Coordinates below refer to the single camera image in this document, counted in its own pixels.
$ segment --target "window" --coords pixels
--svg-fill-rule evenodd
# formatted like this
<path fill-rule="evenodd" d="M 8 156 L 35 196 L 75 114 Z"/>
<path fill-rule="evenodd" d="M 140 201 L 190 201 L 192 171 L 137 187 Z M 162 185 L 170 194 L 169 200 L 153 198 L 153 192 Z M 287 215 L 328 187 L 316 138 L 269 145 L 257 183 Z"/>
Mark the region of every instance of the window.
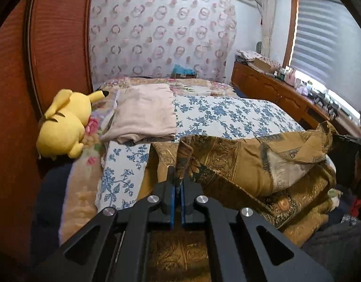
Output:
<path fill-rule="evenodd" d="M 339 0 L 292 0 L 286 66 L 359 119 L 361 29 Z"/>

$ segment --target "window blind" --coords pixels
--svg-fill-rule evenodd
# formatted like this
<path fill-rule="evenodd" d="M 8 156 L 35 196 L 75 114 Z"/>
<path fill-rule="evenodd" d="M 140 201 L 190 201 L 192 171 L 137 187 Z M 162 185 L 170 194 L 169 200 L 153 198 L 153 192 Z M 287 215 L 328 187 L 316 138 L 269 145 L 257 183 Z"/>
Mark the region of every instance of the window blind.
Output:
<path fill-rule="evenodd" d="M 290 65 L 324 85 L 330 78 L 337 44 L 336 4 L 333 0 L 298 0 Z"/>
<path fill-rule="evenodd" d="M 298 0 L 290 66 L 361 110 L 361 29 L 339 0 Z"/>

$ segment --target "curtain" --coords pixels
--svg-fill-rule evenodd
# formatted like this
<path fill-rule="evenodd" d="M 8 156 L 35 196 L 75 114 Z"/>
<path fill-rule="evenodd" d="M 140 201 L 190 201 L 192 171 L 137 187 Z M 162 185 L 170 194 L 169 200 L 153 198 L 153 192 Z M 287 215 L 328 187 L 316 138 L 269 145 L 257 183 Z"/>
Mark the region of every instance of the curtain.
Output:
<path fill-rule="evenodd" d="M 235 18 L 231 0 L 92 0 L 93 86 L 119 76 L 169 77 L 175 64 L 224 82 Z"/>
<path fill-rule="evenodd" d="M 271 51 L 271 38 L 274 23 L 274 14 L 276 11 L 276 0 L 261 0 L 262 33 L 263 43 L 261 54 L 269 57 Z"/>
<path fill-rule="evenodd" d="M 361 29 L 339 0 L 298 0 L 290 66 L 361 110 Z"/>

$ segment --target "blue floral bedsheet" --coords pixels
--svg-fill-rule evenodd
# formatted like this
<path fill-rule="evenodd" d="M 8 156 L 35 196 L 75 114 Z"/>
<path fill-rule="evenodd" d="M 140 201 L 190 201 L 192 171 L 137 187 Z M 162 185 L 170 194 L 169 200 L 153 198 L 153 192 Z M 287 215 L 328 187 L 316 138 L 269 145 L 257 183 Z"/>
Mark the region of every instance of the blue floral bedsheet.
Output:
<path fill-rule="evenodd" d="M 205 134 L 228 139 L 253 138 L 304 129 L 277 105 L 245 98 L 176 96 L 175 141 L 188 134 Z M 123 209 L 136 202 L 150 142 L 119 144 L 110 141 L 104 174 L 97 188 L 98 211 L 112 206 Z"/>

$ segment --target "wooden wardrobe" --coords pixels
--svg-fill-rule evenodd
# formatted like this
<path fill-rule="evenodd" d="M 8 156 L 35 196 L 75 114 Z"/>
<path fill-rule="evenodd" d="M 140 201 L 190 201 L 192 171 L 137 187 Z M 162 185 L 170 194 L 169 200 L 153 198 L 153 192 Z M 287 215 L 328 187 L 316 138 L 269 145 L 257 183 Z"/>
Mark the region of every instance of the wooden wardrobe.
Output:
<path fill-rule="evenodd" d="M 61 88 L 90 93 L 90 0 L 21 0 L 0 28 L 0 252 L 29 263 L 46 168 L 38 121 Z"/>

